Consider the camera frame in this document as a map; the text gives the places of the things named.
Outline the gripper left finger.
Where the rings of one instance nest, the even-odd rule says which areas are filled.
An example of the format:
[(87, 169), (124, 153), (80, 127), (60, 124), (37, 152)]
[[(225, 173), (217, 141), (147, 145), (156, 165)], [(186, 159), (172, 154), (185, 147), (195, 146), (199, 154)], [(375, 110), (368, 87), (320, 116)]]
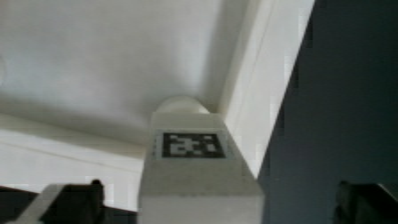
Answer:
[(105, 205), (105, 185), (53, 184), (41, 193), (0, 186), (0, 224), (137, 224), (137, 213)]

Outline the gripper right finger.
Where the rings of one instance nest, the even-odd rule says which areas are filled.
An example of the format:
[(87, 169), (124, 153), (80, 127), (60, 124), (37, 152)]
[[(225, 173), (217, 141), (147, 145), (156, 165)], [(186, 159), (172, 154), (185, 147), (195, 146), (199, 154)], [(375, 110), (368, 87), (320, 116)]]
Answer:
[(339, 182), (334, 224), (398, 224), (398, 183)]

